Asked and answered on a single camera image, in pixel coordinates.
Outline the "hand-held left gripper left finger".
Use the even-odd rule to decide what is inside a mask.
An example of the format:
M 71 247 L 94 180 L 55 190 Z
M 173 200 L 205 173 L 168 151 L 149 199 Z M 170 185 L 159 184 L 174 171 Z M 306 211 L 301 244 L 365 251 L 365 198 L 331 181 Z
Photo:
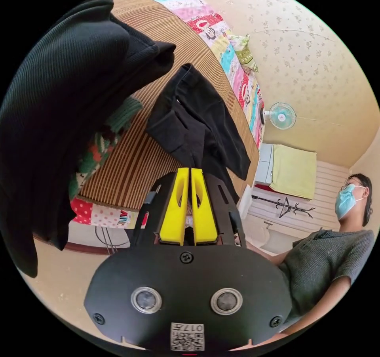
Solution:
M 162 243 L 184 245 L 189 176 L 189 168 L 179 168 L 175 174 L 159 232 Z

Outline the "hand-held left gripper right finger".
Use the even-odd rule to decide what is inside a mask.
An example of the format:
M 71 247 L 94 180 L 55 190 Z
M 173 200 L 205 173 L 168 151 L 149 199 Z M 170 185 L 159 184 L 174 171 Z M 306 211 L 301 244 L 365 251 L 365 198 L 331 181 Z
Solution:
M 191 169 L 191 198 L 195 245 L 216 243 L 217 227 L 201 169 Z

